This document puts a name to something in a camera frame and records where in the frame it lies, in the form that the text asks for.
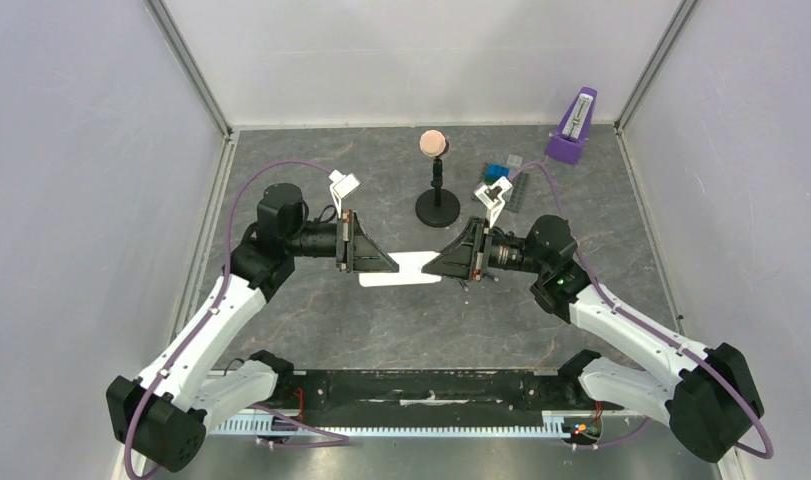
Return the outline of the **white remote control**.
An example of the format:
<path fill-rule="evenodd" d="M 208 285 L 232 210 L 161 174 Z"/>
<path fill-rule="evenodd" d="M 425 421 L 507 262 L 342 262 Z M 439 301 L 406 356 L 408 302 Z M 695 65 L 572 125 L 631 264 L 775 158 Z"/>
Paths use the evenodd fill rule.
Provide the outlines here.
<path fill-rule="evenodd" d="M 433 251 L 393 252 L 391 258 L 399 266 L 398 272 L 360 273 L 359 284 L 364 288 L 427 285 L 438 283 L 440 275 L 426 274 L 422 267 L 439 255 Z"/>

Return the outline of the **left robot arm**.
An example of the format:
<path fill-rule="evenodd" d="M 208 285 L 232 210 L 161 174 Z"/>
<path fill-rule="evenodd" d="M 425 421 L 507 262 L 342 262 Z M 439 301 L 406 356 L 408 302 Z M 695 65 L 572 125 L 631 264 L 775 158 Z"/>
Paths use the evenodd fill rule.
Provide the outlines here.
<path fill-rule="evenodd" d="M 348 273 L 396 273 L 398 264 L 362 230 L 342 201 L 359 186 L 349 174 L 333 173 L 328 187 L 335 217 L 309 216 L 294 184 L 267 187 L 223 274 L 181 334 L 134 379 L 116 377 L 106 390 L 115 438 L 124 446 L 127 474 L 139 478 L 138 453 L 156 468 L 178 472 L 202 447 L 214 427 L 248 404 L 282 408 L 294 398 L 293 379 L 256 359 L 246 361 L 207 387 L 204 381 L 231 340 L 260 312 L 295 270 L 298 257 L 331 258 Z"/>

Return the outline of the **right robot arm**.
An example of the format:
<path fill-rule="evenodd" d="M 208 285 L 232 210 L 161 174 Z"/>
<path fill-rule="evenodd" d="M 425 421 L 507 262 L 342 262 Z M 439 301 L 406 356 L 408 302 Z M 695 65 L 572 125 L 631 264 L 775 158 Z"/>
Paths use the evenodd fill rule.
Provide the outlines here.
<path fill-rule="evenodd" d="M 530 292 L 543 311 L 637 365 L 582 351 L 560 370 L 561 400 L 572 408 L 595 400 L 640 413 L 668 426 L 699 459 L 719 462 L 764 414 L 743 353 L 728 343 L 711 348 L 691 340 L 627 305 L 589 276 L 573 257 L 576 249 L 569 223 L 559 216 L 539 217 L 524 237 L 472 217 L 422 271 L 458 280 L 478 280 L 490 268 L 535 275 Z"/>

